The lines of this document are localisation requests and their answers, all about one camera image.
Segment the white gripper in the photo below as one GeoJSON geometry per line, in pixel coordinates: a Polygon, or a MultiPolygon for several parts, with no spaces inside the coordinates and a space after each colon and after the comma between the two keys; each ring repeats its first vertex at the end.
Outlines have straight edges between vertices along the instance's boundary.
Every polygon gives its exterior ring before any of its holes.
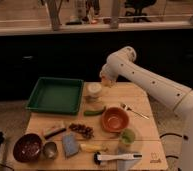
{"type": "Polygon", "coordinates": [[[100,71],[100,77],[115,82],[119,74],[110,65],[104,64],[100,71]]]}

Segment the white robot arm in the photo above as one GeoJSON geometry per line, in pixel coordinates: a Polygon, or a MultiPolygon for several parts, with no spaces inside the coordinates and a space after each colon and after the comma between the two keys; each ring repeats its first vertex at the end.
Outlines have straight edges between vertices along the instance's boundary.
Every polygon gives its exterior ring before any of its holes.
{"type": "Polygon", "coordinates": [[[136,57],[136,51],[131,46],[111,53],[102,66],[100,78],[104,84],[110,86],[122,76],[174,113],[183,115],[185,127],[178,171],[193,171],[193,89],[136,65],[136,57]]]}

